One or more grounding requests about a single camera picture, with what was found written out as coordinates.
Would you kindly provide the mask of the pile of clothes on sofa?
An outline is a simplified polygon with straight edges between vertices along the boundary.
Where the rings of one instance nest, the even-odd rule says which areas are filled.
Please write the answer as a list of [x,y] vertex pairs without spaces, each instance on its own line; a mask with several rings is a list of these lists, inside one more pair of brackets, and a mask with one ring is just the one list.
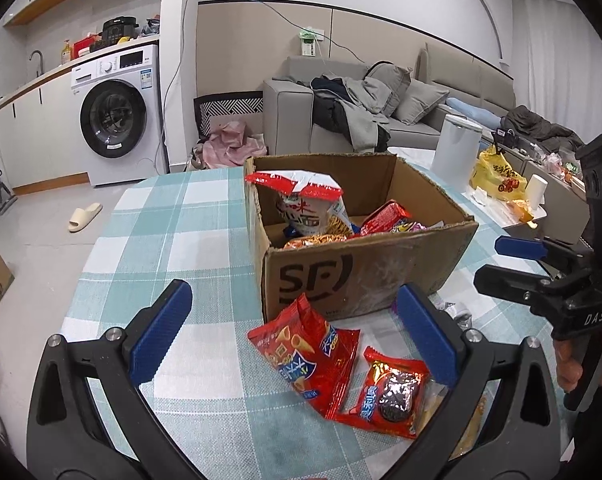
[[390,118],[411,83],[409,68],[388,61],[368,66],[290,56],[263,82],[268,152],[384,152]]

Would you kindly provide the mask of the white kitchen counter cabinet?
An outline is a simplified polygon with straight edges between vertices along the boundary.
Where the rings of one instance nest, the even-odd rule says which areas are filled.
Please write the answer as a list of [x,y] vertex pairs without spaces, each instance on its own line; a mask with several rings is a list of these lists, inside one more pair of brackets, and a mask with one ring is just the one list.
[[63,72],[0,107],[0,158],[9,185],[84,174],[80,97]]

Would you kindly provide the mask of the red chocolate cookie packet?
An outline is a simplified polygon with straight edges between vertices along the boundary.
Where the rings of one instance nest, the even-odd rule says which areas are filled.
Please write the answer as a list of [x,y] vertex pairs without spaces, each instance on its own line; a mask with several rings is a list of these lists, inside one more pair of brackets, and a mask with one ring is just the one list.
[[417,437],[416,421],[430,370],[421,360],[391,358],[368,346],[369,365],[357,403],[334,419],[353,428],[390,434],[408,440]]

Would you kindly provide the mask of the yellow biscuit stick pack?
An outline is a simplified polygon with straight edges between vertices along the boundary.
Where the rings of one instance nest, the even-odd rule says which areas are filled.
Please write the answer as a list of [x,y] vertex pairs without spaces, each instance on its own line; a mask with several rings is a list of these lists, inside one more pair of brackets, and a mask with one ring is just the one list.
[[[447,401],[449,397],[449,388],[438,384],[434,380],[430,380],[430,382],[427,383],[426,394],[423,398],[424,404],[423,407],[420,408],[417,417],[417,437],[420,437],[423,434],[423,431],[427,429],[427,426],[430,425],[432,419],[434,419],[436,415],[446,414],[450,410],[450,402]],[[486,411],[486,401],[486,396],[482,394],[464,432],[455,444],[453,453],[450,454],[448,460],[456,460],[456,458],[469,453],[476,445],[484,419],[484,413]]]

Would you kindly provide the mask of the red wafer bar packet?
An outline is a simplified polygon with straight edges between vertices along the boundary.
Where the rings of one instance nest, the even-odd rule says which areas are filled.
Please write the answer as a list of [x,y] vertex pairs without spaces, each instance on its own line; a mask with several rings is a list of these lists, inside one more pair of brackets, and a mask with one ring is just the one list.
[[401,204],[396,200],[388,200],[364,220],[359,234],[407,232],[413,223],[412,215]]

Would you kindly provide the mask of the white washing machine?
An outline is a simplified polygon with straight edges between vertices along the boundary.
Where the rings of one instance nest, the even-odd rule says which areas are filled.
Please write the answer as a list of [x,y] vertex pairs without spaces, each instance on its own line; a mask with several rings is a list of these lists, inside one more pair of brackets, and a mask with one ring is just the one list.
[[74,66],[71,89],[80,104],[82,159],[92,186],[168,173],[155,41]]

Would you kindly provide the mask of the yellow plastic bag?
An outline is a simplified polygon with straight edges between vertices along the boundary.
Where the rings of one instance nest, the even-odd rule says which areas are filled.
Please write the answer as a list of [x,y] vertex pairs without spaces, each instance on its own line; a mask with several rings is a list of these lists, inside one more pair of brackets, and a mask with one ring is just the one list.
[[495,200],[525,200],[528,180],[511,167],[495,145],[482,151],[474,164],[469,180],[472,188],[482,188]]

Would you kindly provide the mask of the pink cloth on floor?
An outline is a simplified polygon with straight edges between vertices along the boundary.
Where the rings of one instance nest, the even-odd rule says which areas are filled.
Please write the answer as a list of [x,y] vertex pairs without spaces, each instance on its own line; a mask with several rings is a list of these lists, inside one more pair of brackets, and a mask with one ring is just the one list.
[[251,157],[267,154],[261,133],[253,133],[242,120],[226,122],[194,148],[191,167],[194,170],[240,167]]

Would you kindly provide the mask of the silver red noodle snack bag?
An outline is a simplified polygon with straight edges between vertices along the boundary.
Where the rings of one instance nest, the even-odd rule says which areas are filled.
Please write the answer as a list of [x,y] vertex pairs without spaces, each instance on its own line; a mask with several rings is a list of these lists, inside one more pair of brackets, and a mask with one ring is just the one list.
[[246,182],[277,193],[280,216],[302,236],[355,234],[340,184],[329,174],[306,170],[255,171]]

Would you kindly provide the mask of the beige slipper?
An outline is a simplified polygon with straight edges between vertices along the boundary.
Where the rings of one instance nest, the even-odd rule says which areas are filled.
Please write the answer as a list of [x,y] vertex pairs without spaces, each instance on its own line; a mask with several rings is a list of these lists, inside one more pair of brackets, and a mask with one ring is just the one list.
[[70,233],[83,231],[101,211],[102,205],[100,203],[92,203],[86,208],[76,208],[68,222],[68,231]]

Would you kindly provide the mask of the red cone snack bag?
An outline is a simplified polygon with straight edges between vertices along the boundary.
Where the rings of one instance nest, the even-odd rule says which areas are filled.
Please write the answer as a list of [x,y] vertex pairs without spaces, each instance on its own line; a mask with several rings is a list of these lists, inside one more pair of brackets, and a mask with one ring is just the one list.
[[325,419],[335,419],[357,359],[359,330],[337,328],[301,295],[248,339],[269,365]]

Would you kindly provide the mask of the brown cardboard SF box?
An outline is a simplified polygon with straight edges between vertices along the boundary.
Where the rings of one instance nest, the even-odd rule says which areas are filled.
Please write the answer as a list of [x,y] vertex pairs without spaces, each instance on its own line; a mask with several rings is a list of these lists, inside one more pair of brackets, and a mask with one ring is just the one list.
[[393,154],[264,156],[243,165],[245,174],[268,170],[308,170],[333,177],[355,223],[396,200],[423,228],[288,249],[275,192],[247,183],[246,226],[264,321],[276,318],[300,295],[333,321],[389,307],[405,283],[433,294],[450,277],[478,229],[472,215],[442,188]]

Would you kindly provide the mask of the white cylindrical appliance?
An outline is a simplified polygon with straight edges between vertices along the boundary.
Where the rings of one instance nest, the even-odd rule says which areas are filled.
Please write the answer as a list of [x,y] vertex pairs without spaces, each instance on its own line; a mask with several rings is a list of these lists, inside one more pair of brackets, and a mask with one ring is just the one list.
[[477,122],[456,115],[444,118],[431,171],[447,184],[463,190],[476,164],[483,128]]

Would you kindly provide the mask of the black patterned basket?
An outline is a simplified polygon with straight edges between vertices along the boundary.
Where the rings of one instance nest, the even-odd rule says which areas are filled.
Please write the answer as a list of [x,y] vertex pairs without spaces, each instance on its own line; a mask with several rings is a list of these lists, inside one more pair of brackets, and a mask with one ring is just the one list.
[[261,91],[213,93],[194,99],[194,118],[200,139],[206,139],[226,122],[244,122],[252,133],[262,133],[263,113]]

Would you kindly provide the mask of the teal plaid tablecloth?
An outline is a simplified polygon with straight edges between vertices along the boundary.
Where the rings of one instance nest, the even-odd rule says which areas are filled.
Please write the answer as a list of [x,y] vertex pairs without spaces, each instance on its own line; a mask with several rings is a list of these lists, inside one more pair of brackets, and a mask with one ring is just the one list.
[[248,341],[262,320],[239,168],[144,180],[114,207],[63,321],[70,341],[125,326],[170,281],[190,315],[141,391],[211,479],[378,479],[407,441],[328,422]]

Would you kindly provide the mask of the purple grape candy bag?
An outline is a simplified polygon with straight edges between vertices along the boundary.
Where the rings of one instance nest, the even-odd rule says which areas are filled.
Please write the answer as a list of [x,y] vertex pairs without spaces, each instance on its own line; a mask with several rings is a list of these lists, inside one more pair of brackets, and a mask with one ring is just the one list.
[[432,226],[424,226],[422,223],[418,221],[410,221],[409,219],[401,219],[398,220],[394,226],[392,226],[391,233],[411,233],[418,231],[425,231],[430,229],[438,229],[445,226],[443,221],[436,222],[432,224]]

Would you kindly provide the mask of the grey sofa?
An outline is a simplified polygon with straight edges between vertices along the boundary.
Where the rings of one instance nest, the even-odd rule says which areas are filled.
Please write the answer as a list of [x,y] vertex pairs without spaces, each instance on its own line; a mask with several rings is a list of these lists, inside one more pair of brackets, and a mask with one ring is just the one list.
[[471,55],[425,44],[413,68],[290,56],[263,86],[269,154],[433,150],[448,116],[496,128],[512,79]]

